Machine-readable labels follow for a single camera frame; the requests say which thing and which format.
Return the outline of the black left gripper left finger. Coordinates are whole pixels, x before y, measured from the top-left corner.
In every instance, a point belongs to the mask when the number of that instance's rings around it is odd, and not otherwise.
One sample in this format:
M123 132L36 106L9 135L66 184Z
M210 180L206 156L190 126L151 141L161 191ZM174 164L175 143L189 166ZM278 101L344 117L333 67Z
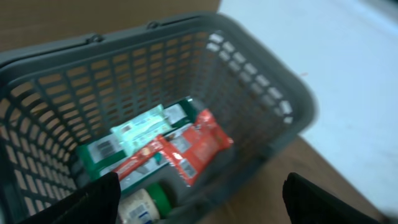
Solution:
M118 175L109 172L21 223L115 224L120 198Z

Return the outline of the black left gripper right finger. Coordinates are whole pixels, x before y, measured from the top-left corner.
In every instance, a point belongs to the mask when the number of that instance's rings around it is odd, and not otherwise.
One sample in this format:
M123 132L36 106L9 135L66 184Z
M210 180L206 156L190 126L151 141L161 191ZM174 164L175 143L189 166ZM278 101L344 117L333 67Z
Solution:
M282 198L292 224L378 224L379 222L291 172Z

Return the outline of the green lid jar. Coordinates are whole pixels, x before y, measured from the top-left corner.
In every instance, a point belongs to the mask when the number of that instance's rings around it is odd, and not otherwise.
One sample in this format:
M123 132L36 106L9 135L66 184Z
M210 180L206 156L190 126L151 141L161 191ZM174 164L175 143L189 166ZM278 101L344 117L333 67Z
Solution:
M153 224L165 218L172 205L160 184L139 189L121 200L118 216L122 224Z

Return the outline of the red Nescafe stick sachet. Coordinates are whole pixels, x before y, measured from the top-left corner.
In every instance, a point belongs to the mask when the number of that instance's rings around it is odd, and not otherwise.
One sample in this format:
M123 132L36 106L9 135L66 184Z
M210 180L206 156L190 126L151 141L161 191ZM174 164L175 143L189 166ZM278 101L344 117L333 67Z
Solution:
M168 143L169 142L162 135L156 136L140 150L128 157L124 162L113 169L113 172L118 175L119 181L122 181L131 172L135 171L149 159L153 158L156 154L160 154L165 160L165 164L169 165L170 162L163 155L163 151Z

